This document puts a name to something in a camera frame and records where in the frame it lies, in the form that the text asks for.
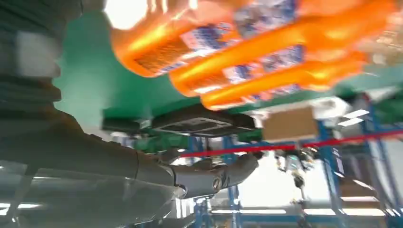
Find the gray robot arm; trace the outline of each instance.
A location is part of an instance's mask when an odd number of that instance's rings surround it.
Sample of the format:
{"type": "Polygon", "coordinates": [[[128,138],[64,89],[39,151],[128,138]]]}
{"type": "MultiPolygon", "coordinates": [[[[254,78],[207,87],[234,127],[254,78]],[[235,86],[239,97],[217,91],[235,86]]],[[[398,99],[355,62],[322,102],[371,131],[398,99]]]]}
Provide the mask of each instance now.
{"type": "Polygon", "coordinates": [[[253,157],[211,170],[162,165],[85,134],[54,108],[61,96],[52,79],[60,75],[56,59],[66,25],[104,4],[0,0],[0,227],[114,228],[151,221],[169,213],[174,197],[214,194],[257,166],[253,157]]]}

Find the bright light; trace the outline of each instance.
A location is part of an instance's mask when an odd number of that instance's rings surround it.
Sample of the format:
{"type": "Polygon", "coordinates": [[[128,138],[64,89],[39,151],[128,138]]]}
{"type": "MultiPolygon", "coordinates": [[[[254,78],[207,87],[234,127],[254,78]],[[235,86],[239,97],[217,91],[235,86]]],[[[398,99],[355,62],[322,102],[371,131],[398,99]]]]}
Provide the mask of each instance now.
{"type": "Polygon", "coordinates": [[[353,118],[356,118],[356,117],[359,117],[359,116],[362,116],[362,115],[366,115],[368,113],[369,113],[369,111],[364,110],[364,109],[360,109],[360,110],[354,111],[352,113],[345,114],[345,115],[343,115],[343,117],[353,119],[353,118]]]}
{"type": "Polygon", "coordinates": [[[285,210],[268,209],[268,210],[240,210],[242,214],[286,214],[285,210]]]}
{"type": "Polygon", "coordinates": [[[34,179],[53,179],[53,177],[34,177],[34,179]]]}
{"type": "Polygon", "coordinates": [[[168,12],[168,0],[161,0],[163,3],[163,13],[168,12]]]}
{"type": "Polygon", "coordinates": [[[192,198],[190,198],[190,199],[187,199],[187,202],[188,202],[190,214],[193,214],[194,213],[194,206],[195,206],[194,200],[192,198]]]}
{"type": "Polygon", "coordinates": [[[395,214],[393,213],[393,211],[392,210],[390,210],[390,209],[386,209],[386,211],[391,215],[391,216],[395,216],[395,214]]]}
{"type": "Polygon", "coordinates": [[[268,210],[212,210],[213,214],[231,214],[231,213],[242,213],[242,214],[286,214],[287,212],[282,209],[268,209],[268,210]]]}
{"type": "Polygon", "coordinates": [[[37,208],[37,207],[39,207],[39,206],[40,206],[39,204],[26,204],[26,203],[23,203],[23,204],[20,204],[20,205],[18,206],[18,209],[37,208]]]}
{"type": "Polygon", "coordinates": [[[344,175],[343,174],[341,174],[341,173],[339,173],[339,172],[334,172],[337,176],[339,176],[339,177],[341,177],[341,178],[344,178],[344,175]]]}
{"type": "Polygon", "coordinates": [[[376,208],[344,208],[343,211],[350,216],[384,216],[384,212],[376,208]]]}
{"type": "Polygon", "coordinates": [[[231,213],[238,213],[236,210],[212,210],[213,214],[231,214],[231,213]]]}
{"type": "Polygon", "coordinates": [[[10,204],[9,203],[0,203],[0,208],[9,208],[10,204]]]}
{"type": "Polygon", "coordinates": [[[392,209],[392,210],[393,210],[393,212],[394,212],[396,215],[400,216],[400,213],[399,213],[399,212],[397,212],[395,209],[392,209]]]}
{"type": "Polygon", "coordinates": [[[122,30],[131,29],[147,11],[147,0],[108,0],[104,9],[112,27],[122,30]]]}
{"type": "Polygon", "coordinates": [[[361,181],[359,181],[359,180],[353,180],[353,181],[354,181],[356,184],[358,184],[359,186],[362,186],[362,187],[367,188],[367,189],[374,190],[373,187],[371,187],[371,186],[365,184],[364,182],[361,182],[361,181]]]}
{"type": "Polygon", "coordinates": [[[181,201],[179,199],[175,199],[175,205],[176,205],[176,218],[180,219],[181,218],[181,201]]]}
{"type": "Polygon", "coordinates": [[[189,7],[192,10],[197,10],[197,0],[189,0],[189,7]]]}
{"type": "MultiPolygon", "coordinates": [[[[0,203],[0,208],[4,208],[0,210],[0,215],[7,215],[7,212],[9,211],[9,207],[11,204],[9,203],[0,203]]],[[[18,205],[18,209],[31,209],[31,208],[37,208],[39,207],[40,204],[28,204],[28,203],[22,203],[18,205]]]]}
{"type": "Polygon", "coordinates": [[[186,201],[185,202],[181,201],[181,206],[182,206],[182,218],[186,218],[186,216],[188,216],[186,211],[187,206],[186,201]]]}
{"type": "Polygon", "coordinates": [[[377,202],[378,199],[373,196],[350,196],[341,197],[343,201],[346,202],[377,202]]]}
{"type": "Polygon", "coordinates": [[[329,208],[322,209],[304,209],[307,215],[336,215],[336,213],[329,208]]]}
{"type": "Polygon", "coordinates": [[[6,209],[1,209],[0,210],[0,215],[7,215],[7,212],[9,211],[9,209],[8,208],[6,208],[6,209]]]}
{"type": "Polygon", "coordinates": [[[354,118],[354,119],[351,119],[351,120],[346,120],[346,121],[340,122],[337,125],[347,127],[347,126],[354,125],[354,124],[357,124],[357,123],[362,122],[362,121],[364,121],[364,120],[360,119],[360,118],[354,118]]]}

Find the orange bottle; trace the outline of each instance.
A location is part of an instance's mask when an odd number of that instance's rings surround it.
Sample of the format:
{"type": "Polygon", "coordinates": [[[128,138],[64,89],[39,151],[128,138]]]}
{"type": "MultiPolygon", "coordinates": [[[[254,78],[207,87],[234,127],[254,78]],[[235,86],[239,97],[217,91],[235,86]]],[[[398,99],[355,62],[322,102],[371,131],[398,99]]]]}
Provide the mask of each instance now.
{"type": "Polygon", "coordinates": [[[283,26],[295,15],[333,14],[360,1],[149,0],[146,16],[132,29],[112,30],[112,46],[127,69],[155,77],[283,26]]]}
{"type": "Polygon", "coordinates": [[[219,110],[240,105],[241,100],[245,104],[255,95],[290,85],[323,91],[350,75],[360,73],[364,64],[365,55],[358,52],[328,62],[308,61],[293,68],[201,95],[201,102],[208,109],[219,110]]]}
{"type": "Polygon", "coordinates": [[[205,85],[212,81],[211,76],[223,77],[223,69],[248,64],[295,45],[303,46],[311,58],[322,61],[324,57],[340,57],[361,39],[385,30],[388,16],[396,10],[394,0],[371,0],[333,16],[303,17],[173,70],[170,79],[180,93],[195,96],[199,94],[195,85],[205,85]]]}

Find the fluorescent light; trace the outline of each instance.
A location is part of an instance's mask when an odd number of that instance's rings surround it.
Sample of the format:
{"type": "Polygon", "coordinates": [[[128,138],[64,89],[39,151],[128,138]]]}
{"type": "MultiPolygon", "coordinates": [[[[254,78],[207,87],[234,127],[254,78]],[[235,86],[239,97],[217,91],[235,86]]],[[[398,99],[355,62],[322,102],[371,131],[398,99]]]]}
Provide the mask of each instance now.
{"type": "Polygon", "coordinates": [[[242,214],[286,214],[286,210],[282,209],[266,209],[266,210],[240,210],[242,214]]]}
{"type": "Polygon", "coordinates": [[[399,212],[397,212],[395,209],[392,209],[392,210],[393,210],[393,212],[394,212],[396,215],[400,216],[400,213],[399,213],[399,212]]]}
{"type": "Polygon", "coordinates": [[[18,209],[37,208],[37,207],[39,207],[39,206],[40,206],[40,204],[28,204],[28,203],[23,203],[23,204],[20,204],[20,205],[18,206],[18,209]]]}
{"type": "Polygon", "coordinates": [[[189,7],[192,10],[197,10],[197,0],[189,0],[189,7]]]}
{"type": "Polygon", "coordinates": [[[344,208],[343,211],[350,216],[384,216],[384,212],[376,208],[344,208]]]}
{"type": "Polygon", "coordinates": [[[307,215],[336,215],[336,213],[330,208],[322,209],[304,209],[307,215]]]}
{"type": "Polygon", "coordinates": [[[231,213],[238,213],[236,210],[212,210],[213,214],[231,214],[231,213]]]}
{"type": "Polygon", "coordinates": [[[353,119],[353,118],[356,118],[356,117],[359,117],[359,116],[362,116],[362,115],[366,115],[368,113],[369,113],[369,111],[364,110],[364,109],[360,109],[360,110],[354,111],[352,113],[345,114],[345,115],[343,115],[343,117],[353,119]]]}
{"type": "Polygon", "coordinates": [[[182,217],[181,214],[181,201],[179,199],[175,199],[176,204],[176,218],[180,219],[182,217]]]}
{"type": "Polygon", "coordinates": [[[350,196],[341,197],[343,201],[346,202],[377,202],[378,199],[373,196],[350,196]]]}
{"type": "Polygon", "coordinates": [[[373,187],[371,187],[371,186],[365,184],[364,182],[361,182],[361,181],[359,181],[359,180],[353,180],[353,181],[354,181],[356,184],[358,184],[359,186],[362,186],[362,187],[367,188],[367,189],[374,190],[373,187]]]}
{"type": "Polygon", "coordinates": [[[53,179],[53,177],[34,177],[34,179],[53,179]]]}
{"type": "Polygon", "coordinates": [[[362,121],[364,121],[364,120],[360,119],[360,118],[354,118],[354,119],[351,119],[351,120],[346,120],[346,121],[340,122],[337,125],[347,127],[347,126],[354,125],[354,124],[357,124],[357,123],[362,122],[362,121]]]}
{"type": "Polygon", "coordinates": [[[168,0],[162,0],[163,3],[163,13],[168,12],[168,0]]]}
{"type": "Polygon", "coordinates": [[[112,27],[122,30],[131,29],[146,16],[147,11],[147,0],[108,0],[104,9],[112,27]]]}
{"type": "Polygon", "coordinates": [[[6,209],[1,209],[0,210],[0,215],[7,215],[7,212],[9,211],[9,209],[8,208],[6,208],[6,209]]]}
{"type": "Polygon", "coordinates": [[[9,203],[0,203],[0,208],[9,208],[10,204],[9,203]]]}
{"type": "Polygon", "coordinates": [[[393,213],[393,211],[392,210],[390,210],[390,209],[386,209],[386,211],[391,215],[391,216],[395,216],[395,214],[393,213]]]}
{"type": "Polygon", "coordinates": [[[242,213],[242,214],[286,214],[287,212],[282,209],[266,209],[266,210],[212,210],[213,214],[231,214],[231,213],[242,213]]]}
{"type": "Polygon", "coordinates": [[[186,216],[188,216],[187,210],[186,210],[186,206],[187,206],[186,201],[184,202],[181,200],[181,206],[182,206],[182,218],[186,218],[186,216]]]}
{"type": "Polygon", "coordinates": [[[339,173],[339,172],[334,172],[337,176],[339,176],[339,177],[341,177],[341,178],[344,178],[344,175],[343,174],[341,174],[341,173],[339,173]]]}
{"type": "MultiPolygon", "coordinates": [[[[304,209],[308,215],[336,215],[332,209],[304,209]]],[[[384,212],[376,208],[343,208],[343,214],[350,216],[384,216],[384,212]]]]}
{"type": "MultiPolygon", "coordinates": [[[[9,203],[0,203],[0,208],[4,208],[0,210],[0,215],[7,215],[7,212],[9,211],[9,207],[11,204],[9,203]]],[[[39,207],[40,204],[29,204],[29,203],[22,203],[18,205],[18,209],[30,209],[30,208],[37,208],[39,207]]]]}

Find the red safety line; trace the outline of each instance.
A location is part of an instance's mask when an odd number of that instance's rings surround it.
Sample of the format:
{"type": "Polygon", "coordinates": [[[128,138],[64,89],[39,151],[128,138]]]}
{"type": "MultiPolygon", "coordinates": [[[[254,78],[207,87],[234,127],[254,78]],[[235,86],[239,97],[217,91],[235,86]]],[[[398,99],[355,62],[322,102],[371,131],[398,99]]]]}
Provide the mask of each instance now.
{"type": "MultiPolygon", "coordinates": [[[[330,139],[330,140],[319,141],[319,142],[305,143],[302,145],[302,147],[322,147],[322,146],[330,146],[330,145],[340,145],[340,144],[347,143],[347,142],[360,143],[360,142],[363,142],[364,140],[373,140],[376,138],[396,136],[399,134],[403,134],[403,130],[381,132],[381,133],[376,133],[376,134],[359,135],[359,136],[347,137],[344,139],[330,139]]],[[[181,157],[183,157],[183,158],[203,157],[203,156],[217,156],[217,155],[236,153],[236,152],[256,152],[256,151],[293,150],[293,149],[295,149],[295,145],[293,145],[293,144],[278,145],[278,146],[251,146],[251,147],[233,148],[233,149],[225,149],[225,150],[217,150],[217,151],[183,153],[183,154],[181,154],[181,157]]]]}

